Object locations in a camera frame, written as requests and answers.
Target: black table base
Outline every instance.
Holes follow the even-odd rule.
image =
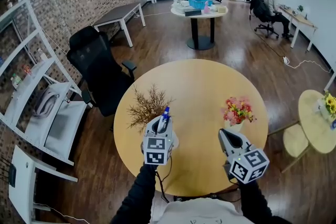
[[[210,18],[210,37],[198,36],[197,19],[191,18],[192,39],[187,41],[187,46],[194,50],[209,50],[215,46],[215,18]]]

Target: black sleeve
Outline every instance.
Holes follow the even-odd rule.
[[[156,165],[144,164],[127,197],[110,224],[147,224],[151,219],[152,200],[155,193]]]
[[[290,224],[282,218],[272,216],[272,211],[267,206],[267,201],[256,181],[248,184],[239,184],[239,187],[244,217],[254,224]]]

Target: black office chair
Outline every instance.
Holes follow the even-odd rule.
[[[263,0],[251,0],[250,3],[250,13],[253,10],[254,15],[256,15],[259,20],[261,20],[263,23],[267,23],[267,25],[260,24],[259,27],[256,27],[254,31],[256,32],[258,29],[263,29],[267,31],[266,38],[268,38],[270,35],[275,34],[276,38],[279,38],[279,34],[274,31],[273,23],[274,16],[270,15],[269,8],[264,3]]]
[[[122,96],[134,82],[136,65],[123,61],[122,65],[130,75],[122,72],[121,66],[113,58],[107,34],[97,32],[92,26],[72,35],[69,43],[67,58],[82,74],[94,98],[91,98],[88,90],[84,90],[83,100],[86,104],[97,106],[103,116],[115,114]]]

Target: blue basket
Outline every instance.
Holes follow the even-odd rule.
[[[205,8],[205,2],[208,1],[208,6],[210,7],[212,5],[212,0],[188,0],[189,5],[193,8],[198,9],[204,9]]]

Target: armrest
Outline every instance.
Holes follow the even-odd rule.
[[[137,66],[129,60],[125,60],[121,64],[128,69],[128,72],[130,73],[131,78],[134,80],[133,71],[137,68]]]
[[[83,90],[82,91],[82,98],[85,104],[91,103],[93,106],[97,106],[96,102],[91,97],[91,94],[88,90]]]

